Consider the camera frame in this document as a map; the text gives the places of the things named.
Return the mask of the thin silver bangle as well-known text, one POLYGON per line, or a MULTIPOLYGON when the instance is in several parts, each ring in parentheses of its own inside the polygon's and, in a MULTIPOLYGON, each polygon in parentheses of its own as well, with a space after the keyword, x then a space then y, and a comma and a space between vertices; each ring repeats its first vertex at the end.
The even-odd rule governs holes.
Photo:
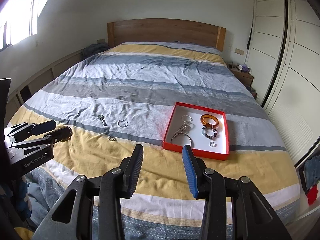
POLYGON ((176 144, 176 145, 190 145, 191 147, 194 146, 193 140, 191 137, 184 132, 178 132, 175 133, 171 138, 170 138, 170 143, 171 144, 176 144))

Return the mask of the red jewelry box tray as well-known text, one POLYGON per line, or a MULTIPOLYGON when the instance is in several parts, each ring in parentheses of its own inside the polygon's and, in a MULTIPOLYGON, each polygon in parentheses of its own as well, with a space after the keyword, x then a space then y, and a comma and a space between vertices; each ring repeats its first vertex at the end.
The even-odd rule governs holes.
POLYGON ((176 102, 163 139, 163 148, 182 152, 182 145, 170 143, 170 138, 178 132, 187 133, 193 140, 193 153, 197 157, 227 160, 229 157, 229 137, 226 115, 223 111, 188 103, 176 102), (200 122, 204 114, 211 114, 219 120, 215 129, 206 128, 200 122))

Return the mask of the low wooden side cabinet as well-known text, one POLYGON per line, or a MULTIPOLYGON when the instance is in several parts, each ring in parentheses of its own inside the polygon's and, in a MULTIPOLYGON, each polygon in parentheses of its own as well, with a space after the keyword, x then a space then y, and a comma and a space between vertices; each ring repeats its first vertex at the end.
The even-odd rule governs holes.
POLYGON ((21 96, 21 91, 25 90, 25 87, 28 87, 31 96, 34 95, 38 90, 60 76, 68 68, 80 62, 82 51, 83 49, 80 49, 61 59, 58 59, 57 61, 44 67, 42 70, 31 76, 28 80, 24 81, 24 83, 18 86, 18 88, 10 92, 8 96, 9 98, 4 125, 7 126, 18 109, 29 99, 28 93, 25 97, 21 96))

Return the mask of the orange amber bangle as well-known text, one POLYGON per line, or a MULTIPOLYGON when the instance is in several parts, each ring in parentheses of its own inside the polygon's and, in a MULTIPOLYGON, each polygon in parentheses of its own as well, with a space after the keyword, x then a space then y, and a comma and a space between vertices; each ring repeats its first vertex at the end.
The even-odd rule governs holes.
POLYGON ((219 126, 219 120, 217 117, 211 114, 204 114, 200 117, 200 122, 203 124, 204 127, 215 129, 219 126))

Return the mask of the silver watch green dial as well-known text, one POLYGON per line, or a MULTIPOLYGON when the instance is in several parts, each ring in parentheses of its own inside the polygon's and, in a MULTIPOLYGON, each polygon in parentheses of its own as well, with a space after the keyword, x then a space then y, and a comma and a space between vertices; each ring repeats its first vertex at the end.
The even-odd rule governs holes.
POLYGON ((103 123, 104 126, 107 126, 107 122, 105 121, 105 117, 102 114, 98 115, 98 119, 103 123))

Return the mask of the striped bed duvet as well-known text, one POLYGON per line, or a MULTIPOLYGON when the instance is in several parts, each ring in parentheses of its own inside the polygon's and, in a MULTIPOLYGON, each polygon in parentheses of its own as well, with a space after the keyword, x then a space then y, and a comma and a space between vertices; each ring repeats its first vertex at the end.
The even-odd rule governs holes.
POLYGON ((292 222, 299 182, 265 111, 216 49, 167 42, 124 43, 93 55, 41 88, 11 118, 12 125, 54 120, 73 131, 55 145, 51 161, 28 175, 33 222, 44 219, 77 175, 101 176, 141 144, 135 194, 121 201, 126 239, 197 239, 204 203, 189 191, 182 155, 162 146, 176 102, 225 113, 229 157, 206 159, 206 165, 225 177, 249 177, 281 221, 292 222))

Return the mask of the wooden nightstand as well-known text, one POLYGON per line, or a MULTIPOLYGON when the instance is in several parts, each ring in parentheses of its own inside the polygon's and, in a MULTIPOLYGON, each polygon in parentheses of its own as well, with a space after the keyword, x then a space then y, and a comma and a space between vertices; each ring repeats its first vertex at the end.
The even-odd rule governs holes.
POLYGON ((228 65, 228 68, 244 86, 252 85, 252 82, 254 80, 253 75, 246 72, 241 72, 240 70, 238 70, 238 68, 236 68, 236 66, 233 66, 231 63, 228 65))

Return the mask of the dark clothes pile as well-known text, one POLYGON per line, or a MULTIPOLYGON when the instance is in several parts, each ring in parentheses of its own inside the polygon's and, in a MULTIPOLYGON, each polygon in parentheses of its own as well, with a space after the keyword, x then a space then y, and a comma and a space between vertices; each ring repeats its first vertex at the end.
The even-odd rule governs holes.
POLYGON ((107 43, 95 43, 91 44, 90 46, 86 47, 82 52, 81 56, 83 59, 86 59, 90 56, 95 54, 101 53, 103 51, 108 50, 110 47, 107 43))

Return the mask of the window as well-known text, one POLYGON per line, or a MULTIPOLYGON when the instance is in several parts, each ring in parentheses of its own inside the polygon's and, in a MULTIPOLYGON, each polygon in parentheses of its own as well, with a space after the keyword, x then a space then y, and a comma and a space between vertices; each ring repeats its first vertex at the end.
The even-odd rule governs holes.
POLYGON ((37 22, 48 0, 8 0, 1 7, 1 51, 37 34, 37 22))

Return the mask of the wooden headboard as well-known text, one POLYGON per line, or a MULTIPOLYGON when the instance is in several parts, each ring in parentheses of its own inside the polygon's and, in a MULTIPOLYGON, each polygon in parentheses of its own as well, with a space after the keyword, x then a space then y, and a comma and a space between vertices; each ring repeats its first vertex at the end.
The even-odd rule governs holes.
POLYGON ((108 45, 111 47, 124 42, 180 41, 223 51, 225 36, 224 27, 170 18, 143 18, 107 24, 108 45))

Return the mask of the white sliding wardrobe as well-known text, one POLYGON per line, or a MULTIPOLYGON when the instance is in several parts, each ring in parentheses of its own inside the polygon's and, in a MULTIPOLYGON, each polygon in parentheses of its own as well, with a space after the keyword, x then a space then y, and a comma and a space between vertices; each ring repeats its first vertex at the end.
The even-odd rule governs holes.
POLYGON ((246 64, 295 166, 319 146, 319 18, 307 0, 254 0, 246 64))

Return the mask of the wall power outlet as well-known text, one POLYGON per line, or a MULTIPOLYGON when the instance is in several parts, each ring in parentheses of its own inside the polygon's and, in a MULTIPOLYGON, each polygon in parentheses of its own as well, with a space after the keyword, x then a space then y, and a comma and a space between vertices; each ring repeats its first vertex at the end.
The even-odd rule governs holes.
POLYGON ((100 43, 105 43, 105 39, 103 38, 103 39, 99 39, 99 40, 97 40, 97 43, 98 44, 100 44, 100 43))

